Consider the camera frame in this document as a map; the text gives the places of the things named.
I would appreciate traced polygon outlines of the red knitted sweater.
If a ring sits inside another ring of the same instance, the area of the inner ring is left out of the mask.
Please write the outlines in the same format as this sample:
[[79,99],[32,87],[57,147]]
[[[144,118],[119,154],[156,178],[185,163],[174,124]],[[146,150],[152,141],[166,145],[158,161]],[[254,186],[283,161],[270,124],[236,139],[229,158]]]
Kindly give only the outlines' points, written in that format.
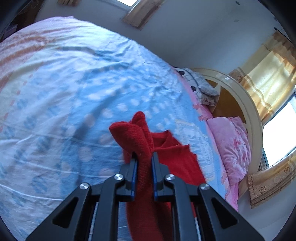
[[153,133],[149,130],[145,114],[138,111],[131,121],[118,121],[109,130],[122,147],[125,162],[138,159],[137,184],[134,201],[126,205],[126,215],[133,240],[171,240],[171,205],[156,202],[154,194],[164,187],[164,174],[160,166],[185,183],[198,186],[205,177],[197,162],[197,155],[189,145],[181,144],[170,131]]

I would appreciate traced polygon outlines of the lower patterned side curtain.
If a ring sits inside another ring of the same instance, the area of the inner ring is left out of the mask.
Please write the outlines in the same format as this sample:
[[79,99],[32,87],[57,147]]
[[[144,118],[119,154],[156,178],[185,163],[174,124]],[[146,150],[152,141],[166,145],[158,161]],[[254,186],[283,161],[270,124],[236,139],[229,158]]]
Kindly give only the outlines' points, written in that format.
[[250,207],[253,209],[276,196],[295,180],[295,151],[271,167],[248,175],[247,180]]

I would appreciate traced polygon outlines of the pink blanket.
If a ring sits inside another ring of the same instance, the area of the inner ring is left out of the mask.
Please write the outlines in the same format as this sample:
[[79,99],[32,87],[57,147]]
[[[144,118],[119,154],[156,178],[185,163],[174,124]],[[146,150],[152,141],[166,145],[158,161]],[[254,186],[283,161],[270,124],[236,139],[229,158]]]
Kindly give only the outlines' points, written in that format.
[[226,189],[225,200],[238,210],[239,183],[247,175],[251,150],[247,130],[240,117],[213,117],[204,105],[197,105],[201,120],[209,127],[222,164],[221,183]]

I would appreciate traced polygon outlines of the side window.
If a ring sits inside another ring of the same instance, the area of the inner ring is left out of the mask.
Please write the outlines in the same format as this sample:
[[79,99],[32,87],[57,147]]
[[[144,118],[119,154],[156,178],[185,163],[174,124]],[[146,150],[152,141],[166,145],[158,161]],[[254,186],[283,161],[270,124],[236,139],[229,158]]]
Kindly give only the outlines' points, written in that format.
[[263,127],[261,169],[275,165],[295,150],[295,92]]

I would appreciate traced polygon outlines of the cream wooden headboard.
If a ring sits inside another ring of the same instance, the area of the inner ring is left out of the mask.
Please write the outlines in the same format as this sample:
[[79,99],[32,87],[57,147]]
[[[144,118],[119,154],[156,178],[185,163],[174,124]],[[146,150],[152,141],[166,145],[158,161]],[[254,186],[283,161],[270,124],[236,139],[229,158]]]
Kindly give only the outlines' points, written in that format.
[[193,68],[192,70],[203,75],[220,94],[217,105],[209,108],[212,116],[241,118],[247,130],[251,150],[251,162],[247,174],[256,173],[262,158],[263,128],[252,98],[240,83],[227,74],[207,68]]

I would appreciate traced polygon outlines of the grey patterned pillow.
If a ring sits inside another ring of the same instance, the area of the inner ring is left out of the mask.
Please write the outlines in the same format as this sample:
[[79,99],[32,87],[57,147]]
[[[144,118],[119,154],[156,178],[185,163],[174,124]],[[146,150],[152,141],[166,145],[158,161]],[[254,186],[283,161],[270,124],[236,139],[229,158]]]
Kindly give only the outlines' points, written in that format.
[[194,72],[189,68],[175,67],[174,69],[187,82],[191,92],[195,94],[200,104],[207,106],[217,105],[220,94],[200,73]]

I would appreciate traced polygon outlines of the blue patterned bed sheet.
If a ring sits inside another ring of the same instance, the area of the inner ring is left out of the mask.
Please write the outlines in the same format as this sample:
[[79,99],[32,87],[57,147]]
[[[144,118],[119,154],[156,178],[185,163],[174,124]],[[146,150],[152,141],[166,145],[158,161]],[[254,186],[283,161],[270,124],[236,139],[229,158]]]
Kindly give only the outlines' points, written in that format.
[[197,155],[226,195],[213,135],[189,84],[144,46],[74,17],[32,24],[1,42],[1,218],[26,237],[80,183],[119,171],[109,126],[142,111]]

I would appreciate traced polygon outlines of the yellow side curtain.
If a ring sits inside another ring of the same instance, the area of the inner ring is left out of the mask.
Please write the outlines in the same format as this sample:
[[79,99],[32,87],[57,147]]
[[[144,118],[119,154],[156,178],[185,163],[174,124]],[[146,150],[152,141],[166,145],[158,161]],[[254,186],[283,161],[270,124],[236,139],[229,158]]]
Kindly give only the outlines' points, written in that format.
[[265,125],[295,88],[295,47],[278,30],[240,67],[229,73],[252,98]]

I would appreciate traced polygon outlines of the right beige curtain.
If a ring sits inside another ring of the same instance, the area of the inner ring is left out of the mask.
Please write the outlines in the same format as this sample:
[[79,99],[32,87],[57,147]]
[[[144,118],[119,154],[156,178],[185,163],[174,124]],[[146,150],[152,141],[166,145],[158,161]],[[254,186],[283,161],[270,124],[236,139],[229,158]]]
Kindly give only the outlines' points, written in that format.
[[141,30],[152,15],[164,4],[164,0],[142,0],[122,18],[122,21]]

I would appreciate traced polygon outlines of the beige curtain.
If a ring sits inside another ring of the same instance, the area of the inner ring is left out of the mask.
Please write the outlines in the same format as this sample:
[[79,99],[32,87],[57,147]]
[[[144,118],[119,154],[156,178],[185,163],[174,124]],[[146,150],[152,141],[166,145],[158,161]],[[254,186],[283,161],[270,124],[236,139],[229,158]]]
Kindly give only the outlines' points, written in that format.
[[77,6],[81,0],[57,0],[57,3],[62,6]]
[[164,0],[142,0],[122,18],[122,21],[141,30],[152,15],[164,4]]

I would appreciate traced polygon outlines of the left beige curtain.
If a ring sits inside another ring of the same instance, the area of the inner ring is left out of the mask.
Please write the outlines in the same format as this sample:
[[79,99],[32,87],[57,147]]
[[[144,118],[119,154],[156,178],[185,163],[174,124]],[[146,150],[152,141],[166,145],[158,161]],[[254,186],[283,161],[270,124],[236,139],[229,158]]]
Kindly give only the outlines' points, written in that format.
[[57,0],[57,3],[62,6],[77,6],[81,0]]

